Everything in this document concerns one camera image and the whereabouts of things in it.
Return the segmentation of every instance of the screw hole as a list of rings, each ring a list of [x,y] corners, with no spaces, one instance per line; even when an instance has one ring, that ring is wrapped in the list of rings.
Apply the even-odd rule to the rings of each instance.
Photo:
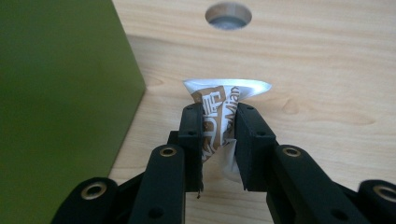
[[[337,218],[338,220],[341,221],[347,221],[348,217],[347,214],[345,214],[343,211],[339,210],[339,209],[332,209],[332,215]]]
[[[377,185],[373,187],[373,191],[381,198],[396,203],[396,190],[388,188],[383,185]]]
[[[81,197],[85,200],[92,200],[102,196],[107,190],[107,185],[104,182],[94,182],[81,192]]]
[[[177,153],[177,151],[172,147],[166,147],[166,148],[161,149],[161,151],[160,151],[160,154],[163,157],[171,157],[171,156],[174,156],[176,153]]]
[[[283,148],[283,153],[290,157],[299,157],[301,155],[300,150],[293,147],[285,147]]]
[[[163,209],[161,207],[153,207],[148,211],[148,216],[151,218],[159,218],[163,216]]]
[[[256,134],[257,134],[258,136],[265,136],[265,135],[266,135],[265,132],[256,132]]]

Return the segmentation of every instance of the circular hole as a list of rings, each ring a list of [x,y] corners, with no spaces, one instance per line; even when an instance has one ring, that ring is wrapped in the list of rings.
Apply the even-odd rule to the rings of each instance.
[[[87,190],[87,194],[90,195],[90,196],[93,196],[95,194],[98,194],[101,190],[102,190],[101,187],[94,186],[94,187],[92,187],[92,188]]]
[[[171,147],[163,148],[160,151],[160,154],[163,157],[171,157],[171,156],[175,155],[176,153],[177,153],[177,151],[174,148],[171,148]]]
[[[293,147],[285,147],[283,148],[283,153],[290,157],[299,157],[301,155],[301,152]]]
[[[251,12],[237,3],[224,2],[210,7],[205,18],[209,24],[220,30],[236,30],[251,21]]]
[[[95,182],[85,187],[85,189],[81,192],[81,197],[85,200],[92,200],[99,198],[104,194],[107,190],[106,183],[104,182]]]
[[[332,215],[335,218],[337,218],[338,220],[341,220],[341,221],[347,221],[348,220],[347,214],[345,214],[343,211],[338,210],[338,209],[333,209],[332,210]]]
[[[265,132],[257,132],[258,136],[265,136]]]
[[[388,188],[383,185],[377,185],[373,187],[374,192],[381,198],[396,203],[396,190]]]
[[[163,216],[163,209],[161,207],[153,207],[148,211],[148,216],[151,218],[159,218]]]

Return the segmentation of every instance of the wood grain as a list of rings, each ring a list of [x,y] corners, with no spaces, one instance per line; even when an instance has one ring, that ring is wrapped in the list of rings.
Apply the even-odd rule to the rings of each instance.
[[[147,84],[110,177],[145,170],[177,130],[192,99],[187,78],[252,78],[273,88],[255,106],[278,142],[304,148],[334,181],[396,182],[396,2],[243,1],[241,30],[205,20],[217,1],[115,0]],[[264,193],[224,179],[219,156],[205,163],[201,199],[187,195],[186,223],[272,223]]]

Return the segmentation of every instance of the wooden table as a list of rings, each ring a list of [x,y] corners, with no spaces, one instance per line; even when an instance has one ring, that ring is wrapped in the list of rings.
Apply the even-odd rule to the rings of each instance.
[[[151,150],[178,129],[192,103],[182,80],[217,77],[273,84],[244,103],[335,182],[395,183],[396,2],[240,2],[251,23],[222,31],[205,20],[217,1],[114,1],[147,91],[109,177],[145,171]],[[205,163],[201,199],[187,194],[186,223],[272,223],[265,193],[243,191],[218,163]]]

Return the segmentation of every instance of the green box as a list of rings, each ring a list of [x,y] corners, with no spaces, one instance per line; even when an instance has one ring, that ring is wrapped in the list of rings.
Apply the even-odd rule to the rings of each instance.
[[[49,223],[107,176],[145,84],[110,0],[0,6],[0,222]]]

